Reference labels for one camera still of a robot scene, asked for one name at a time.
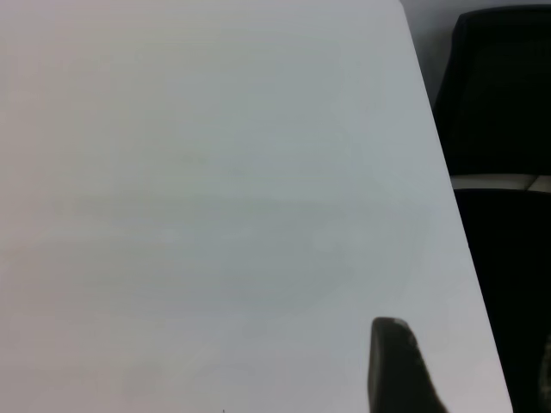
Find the white tabletop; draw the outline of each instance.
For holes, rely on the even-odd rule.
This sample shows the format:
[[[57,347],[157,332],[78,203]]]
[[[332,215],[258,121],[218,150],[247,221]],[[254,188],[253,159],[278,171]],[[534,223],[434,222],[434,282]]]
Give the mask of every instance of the white tabletop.
[[[399,4],[0,5],[0,410],[365,413],[369,329],[509,398]]]

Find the white surface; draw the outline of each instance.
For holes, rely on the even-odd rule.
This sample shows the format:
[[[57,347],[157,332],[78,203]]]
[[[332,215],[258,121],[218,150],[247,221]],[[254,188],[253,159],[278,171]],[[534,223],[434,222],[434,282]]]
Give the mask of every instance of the white surface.
[[[373,317],[509,400],[396,3],[0,5],[0,404],[366,412]]]

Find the chair backrest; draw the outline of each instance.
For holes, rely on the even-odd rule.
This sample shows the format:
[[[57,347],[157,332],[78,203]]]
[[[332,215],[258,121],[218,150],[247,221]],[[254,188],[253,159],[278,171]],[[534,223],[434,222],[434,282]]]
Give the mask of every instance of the chair backrest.
[[[451,175],[551,175],[551,7],[461,15],[434,115]]]

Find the black object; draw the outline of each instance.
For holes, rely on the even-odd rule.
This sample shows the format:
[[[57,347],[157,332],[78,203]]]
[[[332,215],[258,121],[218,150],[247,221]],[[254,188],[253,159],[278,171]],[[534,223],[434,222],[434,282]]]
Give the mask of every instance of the black object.
[[[451,175],[551,175],[551,7],[461,15],[434,116]]]
[[[551,332],[551,194],[462,190],[455,198],[513,410],[542,411],[542,360]]]
[[[403,320],[379,317],[371,326],[368,395],[371,413],[446,412]]]

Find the white wall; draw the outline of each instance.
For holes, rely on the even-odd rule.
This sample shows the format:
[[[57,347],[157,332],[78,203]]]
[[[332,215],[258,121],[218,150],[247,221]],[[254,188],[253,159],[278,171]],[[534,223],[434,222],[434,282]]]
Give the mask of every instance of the white wall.
[[[491,7],[551,3],[537,0],[401,0],[432,104],[448,63],[451,33],[457,17]]]

